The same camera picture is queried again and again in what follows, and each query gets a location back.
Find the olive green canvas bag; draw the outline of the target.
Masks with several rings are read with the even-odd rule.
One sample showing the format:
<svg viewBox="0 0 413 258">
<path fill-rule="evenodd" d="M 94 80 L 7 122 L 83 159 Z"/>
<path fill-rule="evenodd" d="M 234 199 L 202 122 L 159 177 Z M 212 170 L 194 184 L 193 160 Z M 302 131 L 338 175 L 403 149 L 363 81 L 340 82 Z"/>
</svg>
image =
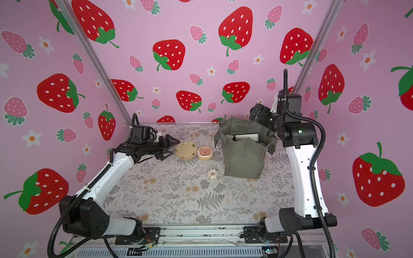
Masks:
<svg viewBox="0 0 413 258">
<path fill-rule="evenodd" d="M 259 142 L 251 139 L 235 141 L 238 134 L 259 134 Z M 225 176 L 259 179 L 265 166 L 266 153 L 273 155 L 277 138 L 266 127 L 251 120 L 231 117 L 219 124 L 214 136 L 214 146 L 222 142 Z"/>
</svg>

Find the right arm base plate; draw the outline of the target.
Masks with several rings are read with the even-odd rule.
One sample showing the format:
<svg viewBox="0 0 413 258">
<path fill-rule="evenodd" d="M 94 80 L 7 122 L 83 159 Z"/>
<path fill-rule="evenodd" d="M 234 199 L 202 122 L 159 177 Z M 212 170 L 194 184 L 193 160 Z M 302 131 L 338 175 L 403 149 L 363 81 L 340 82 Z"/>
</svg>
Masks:
<svg viewBox="0 0 413 258">
<path fill-rule="evenodd" d="M 287 237 L 281 233 L 268 233 L 263 223 L 244 226 L 239 237 L 247 244 L 286 244 L 288 242 Z"/>
</svg>

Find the peach round alarm clock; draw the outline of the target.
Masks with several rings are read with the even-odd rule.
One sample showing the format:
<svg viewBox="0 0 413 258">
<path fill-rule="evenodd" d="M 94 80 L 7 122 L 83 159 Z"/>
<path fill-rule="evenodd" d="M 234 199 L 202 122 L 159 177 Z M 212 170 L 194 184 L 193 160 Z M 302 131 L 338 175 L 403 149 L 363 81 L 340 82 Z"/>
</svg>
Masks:
<svg viewBox="0 0 413 258">
<path fill-rule="evenodd" d="M 198 149 L 197 156 L 200 160 L 211 160 L 214 156 L 213 148 L 210 146 L 202 146 Z"/>
</svg>

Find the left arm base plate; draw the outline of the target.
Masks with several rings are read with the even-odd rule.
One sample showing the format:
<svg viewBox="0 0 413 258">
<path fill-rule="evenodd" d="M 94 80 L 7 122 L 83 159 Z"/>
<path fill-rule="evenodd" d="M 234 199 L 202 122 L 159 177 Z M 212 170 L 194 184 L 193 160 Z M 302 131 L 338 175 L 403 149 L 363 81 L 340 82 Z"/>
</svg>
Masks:
<svg viewBox="0 0 413 258">
<path fill-rule="evenodd" d="M 137 233 L 129 236 L 117 236 L 115 245 L 155 245 L 159 241 L 160 227 L 143 227 Z"/>
</svg>

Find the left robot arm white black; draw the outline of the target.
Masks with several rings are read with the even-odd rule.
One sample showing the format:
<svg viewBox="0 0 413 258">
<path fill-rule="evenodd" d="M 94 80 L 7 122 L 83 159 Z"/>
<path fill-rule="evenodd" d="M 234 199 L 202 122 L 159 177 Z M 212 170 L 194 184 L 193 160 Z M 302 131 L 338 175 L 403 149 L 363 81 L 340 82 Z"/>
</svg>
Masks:
<svg viewBox="0 0 413 258">
<path fill-rule="evenodd" d="M 60 229 L 83 237 L 66 252 L 64 258 L 90 240 L 125 237 L 132 244 L 147 238 L 142 221 L 131 218 L 110 217 L 103 210 L 103 203 L 120 178 L 134 165 L 152 158 L 163 161 L 173 155 L 171 148 L 179 140 L 169 134 L 162 135 L 150 126 L 141 125 L 137 114 L 132 116 L 128 139 L 111 149 L 110 159 L 102 170 L 73 196 L 65 196 L 59 203 L 61 217 L 57 221 L 47 245 L 47 255 L 56 258 L 55 241 Z"/>
</svg>

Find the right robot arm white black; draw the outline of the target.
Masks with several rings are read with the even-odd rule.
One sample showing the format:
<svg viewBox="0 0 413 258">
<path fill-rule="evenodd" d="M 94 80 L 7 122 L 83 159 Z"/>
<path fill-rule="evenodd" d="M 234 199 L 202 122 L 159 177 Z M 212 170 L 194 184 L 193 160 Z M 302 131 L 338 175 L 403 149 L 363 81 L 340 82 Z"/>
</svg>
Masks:
<svg viewBox="0 0 413 258">
<path fill-rule="evenodd" d="M 263 242 L 271 242 L 278 236 L 298 239 L 300 231 L 322 229 L 329 257 L 334 258 L 336 250 L 329 228 L 337 225 L 337 217 L 325 204 L 317 170 L 317 159 L 326 140 L 325 129 L 315 119 L 302 116 L 301 96 L 288 91 L 286 69 L 283 76 L 284 86 L 273 106 L 256 104 L 250 111 L 250 120 L 268 128 L 267 135 L 282 142 L 293 175 L 294 207 L 281 208 L 278 216 L 261 219 L 255 233 Z"/>
</svg>

